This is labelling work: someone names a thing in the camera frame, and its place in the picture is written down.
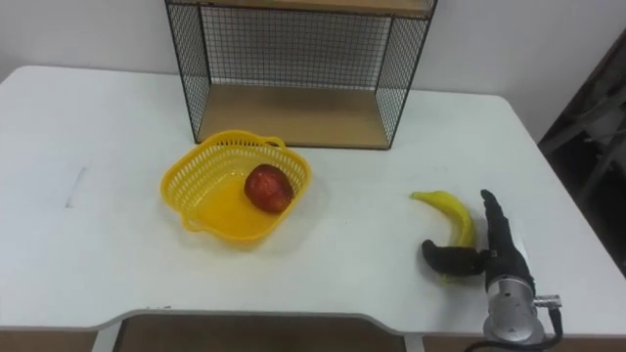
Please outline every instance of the shelf board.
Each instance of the shelf board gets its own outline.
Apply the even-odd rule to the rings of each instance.
[[[210,3],[268,9],[351,12],[374,15],[429,16],[426,0],[171,0],[172,3]]]
[[[199,139],[227,129],[290,146],[387,149],[373,91],[211,85]]]

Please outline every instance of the cable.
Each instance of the cable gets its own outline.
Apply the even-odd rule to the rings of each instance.
[[[563,323],[560,316],[560,310],[551,309],[548,311],[550,314],[550,321],[552,322],[552,326],[555,329],[555,337],[545,340],[540,343],[530,344],[530,345],[518,345],[510,342],[500,342],[500,341],[478,341],[470,346],[468,346],[465,352],[472,352],[479,348],[485,347],[497,347],[504,348],[510,351],[543,351],[550,348],[555,347],[562,339],[563,339]]]

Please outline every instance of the robotic hand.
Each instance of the robotic hand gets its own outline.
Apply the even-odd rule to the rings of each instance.
[[[465,277],[485,273],[489,297],[489,316],[483,331],[486,340],[476,342],[466,352],[491,347],[492,351],[543,351],[562,339],[560,298],[537,296],[526,261],[515,248],[509,227],[496,198],[486,190],[484,199],[488,223],[489,249],[480,252],[465,247],[439,247],[424,241],[422,253],[426,263],[444,275]],[[537,318],[537,308],[549,309],[555,336],[544,340],[544,327]]]

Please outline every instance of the yellow basket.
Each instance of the yellow basket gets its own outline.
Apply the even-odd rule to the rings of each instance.
[[[280,214],[256,208],[244,193],[247,175],[261,163],[280,168],[293,187],[293,200]],[[231,244],[250,244],[285,219],[310,179],[309,165],[281,139],[230,130],[209,137],[172,166],[160,191],[181,213],[186,229],[208,231]]]

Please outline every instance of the banana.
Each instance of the banana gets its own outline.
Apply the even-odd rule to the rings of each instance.
[[[450,240],[450,245],[475,247],[476,229],[470,213],[461,201],[445,191],[413,192],[411,199],[421,200],[444,213],[458,228],[459,234]]]

